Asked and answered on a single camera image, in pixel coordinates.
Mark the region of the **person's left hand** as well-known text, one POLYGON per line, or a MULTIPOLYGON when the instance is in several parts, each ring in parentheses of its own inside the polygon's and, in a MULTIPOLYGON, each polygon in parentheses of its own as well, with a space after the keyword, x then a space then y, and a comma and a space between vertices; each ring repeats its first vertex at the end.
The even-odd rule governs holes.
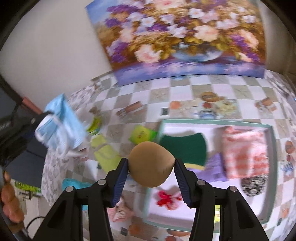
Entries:
POLYGON ((8 172, 4 172, 4 179, 6 183, 1 190, 1 201, 4 204, 3 212, 11 222, 23 222, 25 216, 20 208, 20 203, 15 195, 15 190, 11 185, 11 178, 8 172))

